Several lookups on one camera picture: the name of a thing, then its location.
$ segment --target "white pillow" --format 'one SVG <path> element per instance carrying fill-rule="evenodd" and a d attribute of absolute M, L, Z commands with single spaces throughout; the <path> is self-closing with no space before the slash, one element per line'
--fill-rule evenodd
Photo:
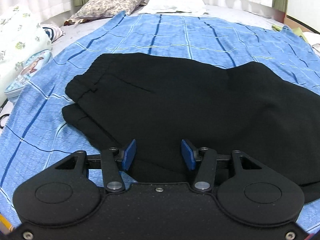
<path fill-rule="evenodd" d="M 17 4 L 0 15 L 0 106 L 4 90 L 21 72 L 28 58 L 51 49 L 51 41 L 40 23 L 24 5 Z"/>
<path fill-rule="evenodd" d="M 206 12 L 203 0 L 150 0 L 139 13 L 188 12 L 201 16 Z"/>
<path fill-rule="evenodd" d="M 320 44 L 320 35 L 317 33 L 303 32 L 303 35 L 307 38 L 308 43 L 312 46 Z"/>

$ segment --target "blue gripper pad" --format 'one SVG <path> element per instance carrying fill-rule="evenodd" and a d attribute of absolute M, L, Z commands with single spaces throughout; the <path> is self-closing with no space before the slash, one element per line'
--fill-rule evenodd
<path fill-rule="evenodd" d="M 196 161 L 193 156 L 193 150 L 189 147 L 185 140 L 181 141 L 181 154 L 189 170 L 196 168 Z"/>
<path fill-rule="evenodd" d="M 124 157 L 122 161 L 122 169 L 127 171 L 130 168 L 130 165 L 133 161 L 133 158 L 136 154 L 136 140 L 133 139 L 127 149 L 124 151 Z"/>

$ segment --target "bed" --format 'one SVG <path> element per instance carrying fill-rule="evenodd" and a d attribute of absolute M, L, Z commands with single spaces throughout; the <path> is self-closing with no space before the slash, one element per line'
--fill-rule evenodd
<path fill-rule="evenodd" d="M 258 61 L 282 79 L 320 95 L 320 58 L 287 26 L 275 32 L 274 20 L 237 11 L 231 20 L 226 10 L 207 6 L 206 17 L 121 12 L 112 19 L 65 27 L 66 36 L 53 46 L 55 57 L 26 85 L 0 136 L 0 212 L 14 226 L 20 220 L 12 195 L 19 184 L 76 150 L 98 153 L 81 132 L 66 125 L 61 109 L 72 103 L 65 95 L 66 84 L 102 53 L 191 58 L 221 68 Z M 102 185 L 101 171 L 90 171 L 89 178 Z M 319 214 L 320 200 L 308 203 L 298 223 L 316 232 Z"/>

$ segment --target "yellow object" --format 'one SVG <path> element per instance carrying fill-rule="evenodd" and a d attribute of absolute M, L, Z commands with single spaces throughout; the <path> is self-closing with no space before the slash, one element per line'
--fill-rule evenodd
<path fill-rule="evenodd" d="M 280 32 L 282 30 L 282 27 L 281 26 L 278 26 L 278 25 L 272 25 L 272 29 L 276 32 Z M 299 36 L 300 38 L 302 38 L 306 43 L 308 43 L 308 40 L 307 38 L 303 35 L 303 32 L 302 30 L 300 29 L 300 27 L 298 28 L 295 28 L 295 29 L 292 29 L 292 32 Z"/>
<path fill-rule="evenodd" d="M 3 215 L 0 214 L 0 222 L 11 232 L 14 230 L 13 225 L 11 225 L 11 223 L 5 219 L 5 217 Z"/>

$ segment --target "dark blue stripe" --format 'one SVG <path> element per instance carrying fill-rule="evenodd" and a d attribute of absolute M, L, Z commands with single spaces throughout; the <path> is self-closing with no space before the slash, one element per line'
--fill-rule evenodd
<path fill-rule="evenodd" d="M 152 41 L 151 41 L 151 44 L 150 46 L 153 46 L 153 44 L 155 43 L 155 39 L 156 39 L 156 36 L 158 34 L 158 31 L 159 31 L 159 27 L 160 27 L 160 23 L 161 23 L 161 18 L 162 18 L 162 14 L 160 14 L 160 17 L 159 17 L 159 22 L 157 24 L 157 29 L 156 29 L 156 33 L 153 35 L 153 38 L 152 38 Z M 149 48 L 148 50 L 148 54 L 150 55 L 151 54 L 151 47 Z"/>
<path fill-rule="evenodd" d="M 214 65 L 214 66 L 216 66 L 216 67 L 223 67 L 223 68 L 227 69 L 225 66 L 221 66 L 221 65 Z"/>
<path fill-rule="evenodd" d="M 296 82 L 297 84 L 299 84 L 299 82 L 298 82 L 298 79 L 297 79 L 296 75 L 295 75 L 293 72 L 291 72 L 291 74 L 292 74 L 292 76 L 293 76 L 293 78 L 294 78 L 295 82 Z"/>
<path fill-rule="evenodd" d="M 123 16 L 123 17 L 121 18 L 121 20 L 120 20 L 115 26 L 113 26 L 109 31 L 107 31 L 105 34 L 101 35 L 101 36 L 98 37 L 98 38 L 92 39 L 92 40 L 89 42 L 89 44 L 86 46 L 86 48 L 88 49 L 95 40 L 98 40 L 98 39 L 102 38 L 104 35 L 108 34 L 111 30 L 113 30 L 115 27 L 117 27 L 117 26 L 122 22 L 122 20 L 124 19 L 124 17 L 125 17 L 125 16 Z M 69 61 L 69 60 L 73 59 L 74 57 L 80 55 L 80 54 L 81 54 L 82 52 L 84 52 L 84 51 L 86 51 L 86 49 L 83 49 L 83 50 L 81 50 L 80 52 L 72 55 L 70 58 L 67 59 L 67 61 Z"/>
<path fill-rule="evenodd" d="M 302 83 L 302 84 L 298 84 L 298 83 L 297 83 L 297 85 L 302 86 L 302 85 L 306 85 L 306 83 Z"/>
<path fill-rule="evenodd" d="M 216 38 L 217 38 L 218 43 L 219 43 L 220 46 L 221 46 L 221 48 L 225 51 L 225 53 L 228 54 L 229 58 L 231 59 L 231 61 L 232 61 L 232 63 L 233 63 L 233 66 L 236 67 L 235 61 L 233 60 L 233 58 L 231 57 L 231 55 L 229 54 L 229 52 L 226 51 L 226 49 L 223 47 L 222 43 L 220 42 L 220 40 L 219 40 L 219 38 L 218 38 L 218 35 L 217 35 L 217 33 L 216 33 L 216 30 L 215 30 L 210 24 L 208 24 L 208 23 L 206 23 L 206 22 L 204 22 L 204 23 L 212 29 L 214 35 L 215 35 Z"/>
<path fill-rule="evenodd" d="M 314 71 L 314 73 L 318 76 L 318 78 L 320 78 L 316 71 Z"/>
<path fill-rule="evenodd" d="M 244 25 L 244 24 L 242 24 L 242 23 L 236 23 L 236 24 L 242 25 L 242 26 L 246 27 L 249 31 L 253 32 L 253 33 L 255 34 L 255 36 L 257 37 L 258 42 L 260 42 L 260 41 L 259 41 L 258 34 L 257 34 L 257 33 L 255 33 L 253 30 L 249 29 L 249 27 L 248 27 L 248 26 L 246 26 L 246 25 Z"/>
<path fill-rule="evenodd" d="M 53 92 L 53 90 L 54 90 L 54 87 L 55 87 L 55 85 L 53 86 L 52 90 L 50 91 L 49 96 L 52 94 L 52 92 Z M 40 108 L 38 109 L 36 115 L 33 117 L 33 119 L 31 120 L 31 122 L 30 122 L 29 125 L 27 126 L 27 128 L 24 130 L 24 132 L 23 132 L 23 134 L 22 134 L 22 138 L 24 138 L 24 137 L 26 136 L 28 130 L 30 129 L 31 125 L 33 125 L 33 123 L 35 122 L 35 120 L 37 119 L 37 117 L 39 116 L 41 110 L 44 108 L 44 106 L 45 106 L 45 104 L 47 103 L 47 101 L 48 101 L 48 100 L 44 100 L 44 102 L 42 103 L 42 105 L 41 105 Z M 16 156 L 16 154 L 17 154 L 17 152 L 18 152 L 18 149 L 19 149 L 19 147 L 20 147 L 20 145 L 21 145 L 21 141 L 19 141 L 17 148 L 15 149 L 15 151 L 14 151 L 14 153 L 12 154 L 9 162 L 7 163 L 7 166 L 6 166 L 5 170 L 4 170 L 4 174 L 2 175 L 2 179 L 1 179 L 1 182 L 0 182 L 0 187 L 2 187 L 2 185 L 3 185 L 4 179 L 5 179 L 5 177 L 7 176 L 7 173 L 8 173 L 8 170 L 9 170 L 9 168 L 10 168 L 10 165 L 11 165 L 13 159 L 15 158 L 15 156 Z"/>
<path fill-rule="evenodd" d="M 287 43 L 286 41 L 285 41 L 285 43 L 290 46 L 290 48 L 292 49 L 292 51 L 293 51 L 293 53 L 296 55 L 296 57 L 297 57 L 300 61 L 302 61 L 304 64 L 306 64 L 307 68 L 309 68 L 309 67 L 308 67 L 308 64 L 307 64 L 304 60 L 302 60 L 302 59 L 300 59 L 300 58 L 298 57 L 298 55 L 296 54 L 296 52 L 294 51 L 294 49 L 292 48 L 292 46 L 291 46 L 289 43 Z"/>

